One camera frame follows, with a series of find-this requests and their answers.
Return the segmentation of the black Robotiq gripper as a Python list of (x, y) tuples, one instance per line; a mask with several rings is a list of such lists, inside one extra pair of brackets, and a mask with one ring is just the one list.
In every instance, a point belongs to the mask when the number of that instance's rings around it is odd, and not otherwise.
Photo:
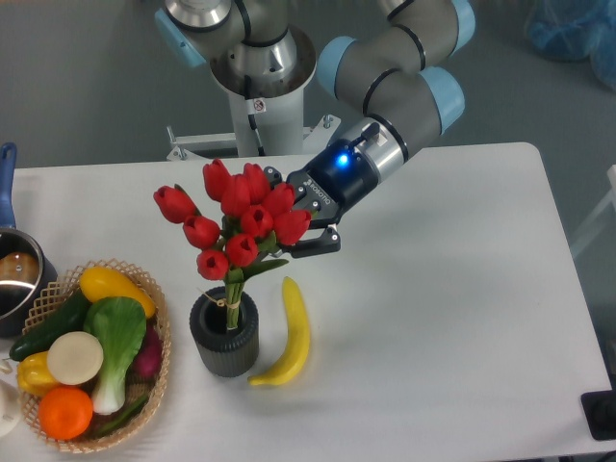
[(303, 168), (291, 172), (287, 180), (275, 167), (263, 172), (274, 189), (286, 182), (295, 188), (295, 210), (307, 210), (311, 215), (279, 215), (273, 221), (276, 237), (274, 257), (290, 253), (302, 258), (336, 252), (341, 248), (339, 235), (324, 229), (314, 239), (302, 241), (312, 225), (338, 224), (348, 210), (378, 185), (379, 176), (362, 146), (341, 139), (326, 147)]

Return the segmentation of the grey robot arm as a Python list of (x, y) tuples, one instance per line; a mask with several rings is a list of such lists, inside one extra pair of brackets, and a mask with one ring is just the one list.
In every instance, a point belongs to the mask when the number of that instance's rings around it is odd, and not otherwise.
[[(155, 21), (186, 65), (207, 65), (227, 93), (238, 154), (309, 152), (286, 177), (295, 205), (313, 213), (315, 239), (274, 256), (337, 251), (342, 216), (464, 112), (456, 80), (440, 62), (475, 31), (466, 1), (383, 1), (388, 29), (374, 39), (332, 39), (321, 52), (288, 19), (284, 1), (167, 1)], [(337, 140), (303, 127), (303, 92), (317, 79), (362, 118)]]

